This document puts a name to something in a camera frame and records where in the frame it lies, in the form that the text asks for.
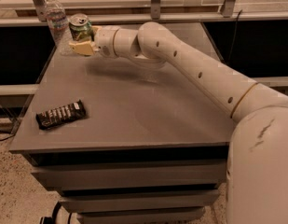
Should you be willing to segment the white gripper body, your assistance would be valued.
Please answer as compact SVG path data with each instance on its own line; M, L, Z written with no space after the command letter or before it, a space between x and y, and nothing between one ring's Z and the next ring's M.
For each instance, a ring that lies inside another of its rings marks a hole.
M117 58L115 53L115 36L119 30L118 26L104 26L100 28L95 35L95 44L100 54L106 58Z

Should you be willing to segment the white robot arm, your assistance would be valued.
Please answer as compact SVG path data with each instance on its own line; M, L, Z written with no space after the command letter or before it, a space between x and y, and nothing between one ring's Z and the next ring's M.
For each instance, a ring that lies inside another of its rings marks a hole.
M147 22L137 30L99 27L72 41L82 55L124 57L141 67L172 64L237 126L226 168L226 224L288 224L288 96L187 45Z

